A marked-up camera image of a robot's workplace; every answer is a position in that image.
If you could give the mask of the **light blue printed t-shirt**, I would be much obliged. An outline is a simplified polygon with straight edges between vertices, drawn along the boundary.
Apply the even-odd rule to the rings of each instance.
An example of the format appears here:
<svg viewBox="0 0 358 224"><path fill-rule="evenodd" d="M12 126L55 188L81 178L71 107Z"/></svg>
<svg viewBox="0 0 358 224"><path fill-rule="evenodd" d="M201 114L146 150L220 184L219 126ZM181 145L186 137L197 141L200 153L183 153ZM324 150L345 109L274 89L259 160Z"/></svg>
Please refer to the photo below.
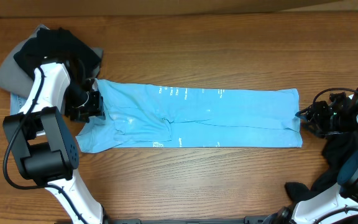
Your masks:
<svg viewBox="0 0 358 224"><path fill-rule="evenodd" d="M97 81L103 118L76 140L83 152L113 147L301 147L299 94Z"/></svg>

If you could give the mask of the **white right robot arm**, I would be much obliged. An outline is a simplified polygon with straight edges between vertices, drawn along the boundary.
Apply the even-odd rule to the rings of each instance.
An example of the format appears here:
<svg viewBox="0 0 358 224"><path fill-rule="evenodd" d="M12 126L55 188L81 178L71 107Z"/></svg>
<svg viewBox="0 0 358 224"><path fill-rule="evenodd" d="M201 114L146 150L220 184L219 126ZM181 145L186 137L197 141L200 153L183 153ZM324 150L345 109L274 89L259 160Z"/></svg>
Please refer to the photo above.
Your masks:
<svg viewBox="0 0 358 224"><path fill-rule="evenodd" d="M322 155L329 164L308 188L287 182L292 205L267 217L264 223L358 223L358 88L329 88L329 101L314 98L296 113L301 126L326 139Z"/></svg>

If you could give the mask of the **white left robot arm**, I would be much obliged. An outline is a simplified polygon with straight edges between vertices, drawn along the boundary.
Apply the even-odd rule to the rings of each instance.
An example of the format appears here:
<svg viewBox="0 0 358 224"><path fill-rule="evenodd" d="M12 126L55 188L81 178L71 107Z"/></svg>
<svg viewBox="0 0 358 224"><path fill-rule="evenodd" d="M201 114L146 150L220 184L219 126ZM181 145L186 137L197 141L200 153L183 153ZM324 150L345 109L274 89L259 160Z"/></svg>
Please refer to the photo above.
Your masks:
<svg viewBox="0 0 358 224"><path fill-rule="evenodd" d="M32 64L34 83L27 101L2 123L8 141L3 176L15 189L49 191L72 223L108 223L104 207L80 176L79 149L62 117L68 111L72 121L103 118L103 97L77 85L66 60L43 57Z"/></svg>

